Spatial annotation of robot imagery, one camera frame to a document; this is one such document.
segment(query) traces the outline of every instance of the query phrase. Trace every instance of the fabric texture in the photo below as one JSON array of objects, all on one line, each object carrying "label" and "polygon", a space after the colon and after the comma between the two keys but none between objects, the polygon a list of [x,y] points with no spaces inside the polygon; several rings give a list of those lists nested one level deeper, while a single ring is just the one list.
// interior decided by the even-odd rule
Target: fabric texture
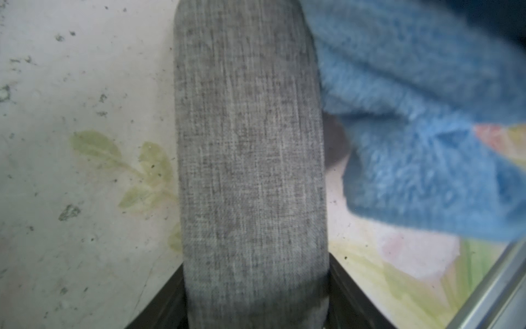
[{"label": "fabric texture", "polygon": [[299,4],[181,0],[174,51],[190,328],[322,328],[321,104]]},{"label": "fabric texture", "polygon": [[469,0],[300,2],[323,108],[354,147],[348,208],[463,236],[525,236],[526,175],[473,128],[526,122],[526,54],[514,42],[526,31],[517,14],[526,3],[495,2],[493,11]]}]

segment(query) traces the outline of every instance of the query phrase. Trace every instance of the fuzzy blue fabric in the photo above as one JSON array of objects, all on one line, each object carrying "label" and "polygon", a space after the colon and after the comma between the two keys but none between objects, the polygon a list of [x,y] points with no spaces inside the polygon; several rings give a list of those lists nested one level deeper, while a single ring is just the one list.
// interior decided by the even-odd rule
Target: fuzzy blue fabric
[{"label": "fuzzy blue fabric", "polygon": [[515,42],[526,2],[506,0],[498,15],[477,7],[484,0],[300,2],[324,110],[354,146],[348,208],[461,236],[525,236],[526,174],[473,127],[526,122],[526,52]]}]

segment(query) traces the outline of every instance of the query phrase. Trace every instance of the wall stain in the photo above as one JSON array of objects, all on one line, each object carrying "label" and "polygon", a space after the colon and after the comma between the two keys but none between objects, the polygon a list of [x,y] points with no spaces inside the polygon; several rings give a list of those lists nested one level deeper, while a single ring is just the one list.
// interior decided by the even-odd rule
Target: wall stain
[{"label": "wall stain", "polygon": [[81,210],[79,207],[74,206],[73,204],[68,204],[58,217],[58,220],[61,222],[66,222],[72,217],[77,217],[80,214],[80,212]]}]

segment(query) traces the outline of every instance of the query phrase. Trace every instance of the dark metal frame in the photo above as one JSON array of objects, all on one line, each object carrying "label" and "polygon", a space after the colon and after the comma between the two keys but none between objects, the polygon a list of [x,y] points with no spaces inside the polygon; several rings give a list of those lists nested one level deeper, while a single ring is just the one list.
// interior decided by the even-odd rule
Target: dark metal frame
[{"label": "dark metal frame", "polygon": [[[446,329],[508,328],[526,324],[526,312],[511,312],[526,301],[526,242],[511,244]],[[326,329],[395,329],[330,255]],[[183,266],[126,329],[188,329]]]}]

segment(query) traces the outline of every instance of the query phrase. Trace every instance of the gray fabric cushion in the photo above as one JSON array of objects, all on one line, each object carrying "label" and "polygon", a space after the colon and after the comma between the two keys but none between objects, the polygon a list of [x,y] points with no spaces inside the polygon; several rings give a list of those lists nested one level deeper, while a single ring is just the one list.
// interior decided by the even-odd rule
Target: gray fabric cushion
[{"label": "gray fabric cushion", "polygon": [[181,0],[175,90],[190,328],[321,329],[319,84],[290,0]]}]

